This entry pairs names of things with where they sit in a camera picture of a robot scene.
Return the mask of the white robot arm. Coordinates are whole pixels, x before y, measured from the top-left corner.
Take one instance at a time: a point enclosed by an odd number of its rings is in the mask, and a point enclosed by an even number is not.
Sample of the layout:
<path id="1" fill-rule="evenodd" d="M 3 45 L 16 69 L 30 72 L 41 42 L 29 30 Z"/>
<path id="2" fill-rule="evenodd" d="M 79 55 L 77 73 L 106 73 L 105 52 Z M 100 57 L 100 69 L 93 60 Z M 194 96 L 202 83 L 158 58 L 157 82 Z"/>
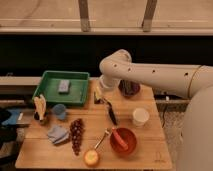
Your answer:
<path id="1" fill-rule="evenodd" d="M 190 100 L 176 171 L 213 171 L 213 66 L 133 63 L 120 49 L 99 64 L 102 91 L 133 81 Z"/>

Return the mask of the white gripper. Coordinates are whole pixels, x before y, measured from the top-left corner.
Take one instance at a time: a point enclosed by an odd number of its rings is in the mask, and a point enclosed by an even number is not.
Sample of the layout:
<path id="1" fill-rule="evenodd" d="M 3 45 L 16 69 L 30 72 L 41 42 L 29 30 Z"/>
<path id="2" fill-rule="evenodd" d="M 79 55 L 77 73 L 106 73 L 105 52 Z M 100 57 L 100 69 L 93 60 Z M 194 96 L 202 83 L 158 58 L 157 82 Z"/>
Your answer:
<path id="1" fill-rule="evenodd" d="M 100 76 L 99 84 L 104 91 L 112 91 L 115 88 L 115 81 L 105 75 Z M 95 95 L 97 100 L 101 100 L 103 98 L 103 94 L 99 87 L 95 88 Z"/>

